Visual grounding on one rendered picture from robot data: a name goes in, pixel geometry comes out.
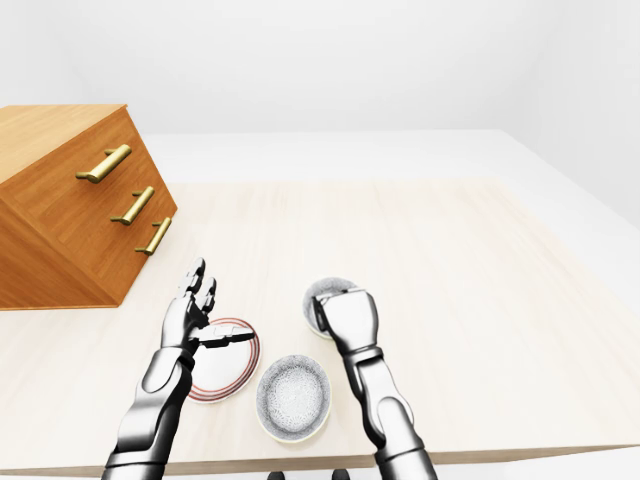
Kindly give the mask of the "silver and black left hand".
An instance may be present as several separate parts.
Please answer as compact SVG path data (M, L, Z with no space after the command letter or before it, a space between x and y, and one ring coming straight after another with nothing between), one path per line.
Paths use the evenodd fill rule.
M198 257L182 278L164 317L162 347L180 347L194 354L200 346L223 348L255 338L256 333L249 327L209 322L217 282L214 277L204 279L205 269L205 260Z

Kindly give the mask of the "silver and black right hand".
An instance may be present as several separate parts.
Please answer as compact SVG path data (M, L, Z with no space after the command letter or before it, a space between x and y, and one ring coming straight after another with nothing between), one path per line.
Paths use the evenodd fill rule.
M320 331L331 336L342 356L377 345L378 314L366 290L326 293L312 305Z

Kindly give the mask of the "patterned black and white bowl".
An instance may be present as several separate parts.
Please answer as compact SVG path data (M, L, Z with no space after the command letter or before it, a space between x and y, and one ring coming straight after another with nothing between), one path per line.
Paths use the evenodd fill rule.
M321 430L332 404L324 368L305 355L271 364L256 390L256 414L265 432L281 443L299 443Z
M320 329L314 312L313 300L317 296L340 294L357 288L358 286L355 283L340 277L327 277L314 282L305 292L302 303L303 314L309 328L321 338L331 340L330 333Z

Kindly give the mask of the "white plate with red rings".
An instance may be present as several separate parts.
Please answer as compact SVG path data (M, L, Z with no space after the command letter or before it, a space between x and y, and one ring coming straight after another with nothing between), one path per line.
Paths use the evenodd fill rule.
M215 403L237 393L254 375L261 354L258 335L222 348L201 346L194 356L195 366L188 398L200 403Z

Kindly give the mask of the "small wooden drawer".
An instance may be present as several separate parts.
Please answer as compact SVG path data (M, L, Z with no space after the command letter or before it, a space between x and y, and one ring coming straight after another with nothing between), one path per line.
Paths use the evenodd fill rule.
M111 222L111 216L123 215L134 203L132 193L144 188L126 190L115 207L97 217L83 244L86 250L82 259L115 305L123 301L148 258L134 249L147 245L156 230L153 222L172 217L177 210L166 185L156 184L153 188L154 195L131 225Z

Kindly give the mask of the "medium wooden drawer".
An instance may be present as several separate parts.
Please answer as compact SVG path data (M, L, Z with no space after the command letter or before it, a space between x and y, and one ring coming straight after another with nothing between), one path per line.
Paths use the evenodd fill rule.
M154 222L175 211L149 153L134 150L98 184L71 178L40 219L82 267L108 280L144 263L135 249L153 236Z

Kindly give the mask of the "wooden cabinet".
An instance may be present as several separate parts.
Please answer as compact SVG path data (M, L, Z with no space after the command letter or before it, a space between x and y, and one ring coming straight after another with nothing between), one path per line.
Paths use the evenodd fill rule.
M0 310L115 306L95 274L0 192Z

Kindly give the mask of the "large wooden drawer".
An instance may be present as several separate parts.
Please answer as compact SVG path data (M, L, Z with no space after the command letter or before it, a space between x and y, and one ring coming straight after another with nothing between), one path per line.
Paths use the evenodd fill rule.
M106 158L106 149L122 144L148 152L124 104L4 107L0 192L55 238L41 215L76 172L90 171Z

